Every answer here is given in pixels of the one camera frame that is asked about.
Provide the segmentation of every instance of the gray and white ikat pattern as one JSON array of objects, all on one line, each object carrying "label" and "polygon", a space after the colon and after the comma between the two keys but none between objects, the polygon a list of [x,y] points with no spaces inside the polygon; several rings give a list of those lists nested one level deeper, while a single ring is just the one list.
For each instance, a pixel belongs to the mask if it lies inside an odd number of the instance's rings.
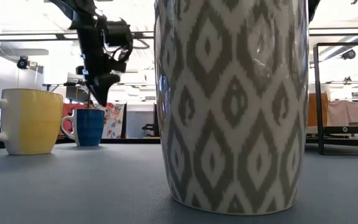
[{"label": "gray and white ikat pattern", "polygon": [[156,0],[155,12],[173,198],[234,215],[290,208],[307,118],[304,0]]}]

